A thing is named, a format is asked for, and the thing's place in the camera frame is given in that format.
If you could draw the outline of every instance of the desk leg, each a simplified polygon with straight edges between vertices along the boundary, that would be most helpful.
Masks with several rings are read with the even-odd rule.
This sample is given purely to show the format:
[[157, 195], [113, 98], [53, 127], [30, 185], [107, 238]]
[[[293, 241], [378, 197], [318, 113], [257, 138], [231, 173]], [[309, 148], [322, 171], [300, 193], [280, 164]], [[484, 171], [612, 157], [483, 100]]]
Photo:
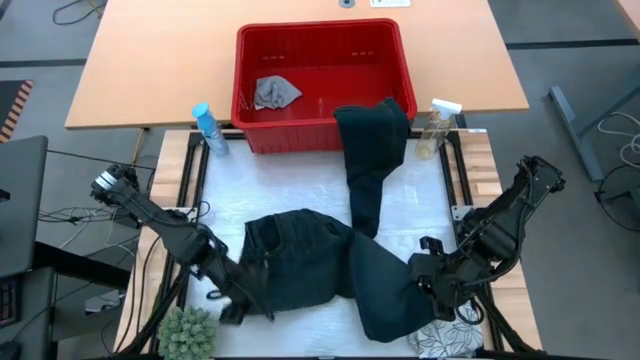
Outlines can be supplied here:
[[604, 179], [602, 166], [598, 161], [587, 133], [609, 114], [620, 108], [640, 92], [640, 66], [621, 79], [618, 86], [604, 96], [589, 112], [576, 116], [559, 86], [549, 90], [549, 97], [567, 126], [567, 131], [578, 150], [580, 158], [592, 181]]
[[33, 251], [33, 268], [46, 266], [52, 267], [61, 275], [121, 290], [127, 289], [131, 276], [129, 271], [36, 241]]

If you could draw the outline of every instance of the gray floor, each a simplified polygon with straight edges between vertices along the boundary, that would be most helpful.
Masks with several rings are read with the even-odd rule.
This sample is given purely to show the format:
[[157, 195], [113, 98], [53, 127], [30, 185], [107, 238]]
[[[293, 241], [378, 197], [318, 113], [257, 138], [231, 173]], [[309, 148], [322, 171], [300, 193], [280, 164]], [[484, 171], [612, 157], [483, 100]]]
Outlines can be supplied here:
[[[86, 22], [68, 27], [52, 25], [51, 11], [65, 2], [14, 0], [0, 21], [0, 61], [85, 57], [99, 22], [90, 17]], [[633, 37], [610, 0], [492, 0], [490, 3], [507, 42]], [[79, 6], [83, 7], [75, 9], [77, 12], [71, 12], [69, 17], [90, 9], [88, 5]], [[529, 222], [523, 254], [542, 343], [553, 354], [637, 359], [640, 236], [617, 227], [603, 214], [593, 196], [596, 185], [588, 181], [546, 94], [550, 86], [561, 85], [576, 110], [584, 110], [597, 97], [606, 96], [607, 89], [616, 86], [617, 79], [638, 64], [640, 48], [527, 50], [511, 51], [510, 55], [531, 109], [524, 113], [468, 116], [467, 122], [470, 127], [489, 129], [504, 185], [510, 184], [514, 165], [524, 154], [539, 154], [565, 173], [566, 190], [550, 197]], [[81, 67], [0, 69], [0, 80], [32, 79], [35, 82], [15, 138], [45, 134], [52, 149], [130, 161], [136, 130], [64, 129], [81, 73]], [[624, 110], [640, 116], [640, 101], [632, 101]], [[637, 132], [623, 121], [613, 121], [611, 126]], [[158, 154], [162, 134], [161, 129], [152, 131], [143, 155]], [[620, 164], [616, 154], [626, 139], [593, 137], [607, 169]], [[152, 157], [143, 160], [145, 165], [155, 163]], [[92, 206], [89, 184], [104, 166], [50, 154], [42, 208]], [[612, 179], [612, 183], [628, 181], [637, 175], [627, 171]], [[624, 211], [627, 205], [616, 204], [622, 209], [620, 215], [629, 224], [640, 226], [636, 214]], [[39, 238], [60, 245], [75, 231], [77, 228], [71, 225], [43, 225]], [[108, 224], [92, 224], [68, 249], [79, 254], [95, 251], [104, 246], [109, 231]], [[116, 225], [110, 239], [116, 241], [130, 234], [129, 229]], [[95, 294], [102, 289], [92, 291]], [[69, 306], [80, 305], [82, 298], [68, 302]], [[116, 322], [105, 331], [108, 344], [113, 343]], [[63, 342], [60, 349], [61, 359], [100, 354], [106, 352], [98, 334]]]

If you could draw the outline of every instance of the patterned cloth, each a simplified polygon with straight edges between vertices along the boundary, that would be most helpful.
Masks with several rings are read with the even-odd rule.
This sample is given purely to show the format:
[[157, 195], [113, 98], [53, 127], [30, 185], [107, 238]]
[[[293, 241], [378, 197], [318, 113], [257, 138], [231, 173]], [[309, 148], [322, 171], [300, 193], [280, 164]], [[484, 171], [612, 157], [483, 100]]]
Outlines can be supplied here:
[[[471, 321], [478, 319], [471, 303], [461, 306], [460, 312]], [[480, 326], [469, 325], [460, 319], [452, 322], [434, 320], [407, 338], [418, 349], [420, 358], [471, 357], [483, 344]]]

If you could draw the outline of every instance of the gray cloth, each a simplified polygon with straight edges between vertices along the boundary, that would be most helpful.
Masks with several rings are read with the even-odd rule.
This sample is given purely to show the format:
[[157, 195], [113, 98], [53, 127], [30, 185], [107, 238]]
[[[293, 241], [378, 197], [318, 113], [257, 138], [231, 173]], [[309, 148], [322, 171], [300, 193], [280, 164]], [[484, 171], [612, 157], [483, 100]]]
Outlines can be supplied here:
[[288, 106], [300, 96], [300, 90], [282, 76], [275, 75], [258, 79], [254, 102], [256, 109], [277, 109]]

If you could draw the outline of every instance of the clear spray bottle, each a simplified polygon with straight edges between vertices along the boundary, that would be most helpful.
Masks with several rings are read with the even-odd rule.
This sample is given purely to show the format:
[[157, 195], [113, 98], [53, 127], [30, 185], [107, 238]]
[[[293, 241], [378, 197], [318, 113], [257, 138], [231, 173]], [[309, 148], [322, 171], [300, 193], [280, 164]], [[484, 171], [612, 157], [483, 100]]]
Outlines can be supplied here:
[[416, 146], [416, 155], [423, 160], [433, 158], [440, 146], [444, 144], [449, 130], [456, 127], [453, 115], [460, 114], [462, 111], [462, 105], [439, 99], [433, 99], [431, 105], [433, 112]]

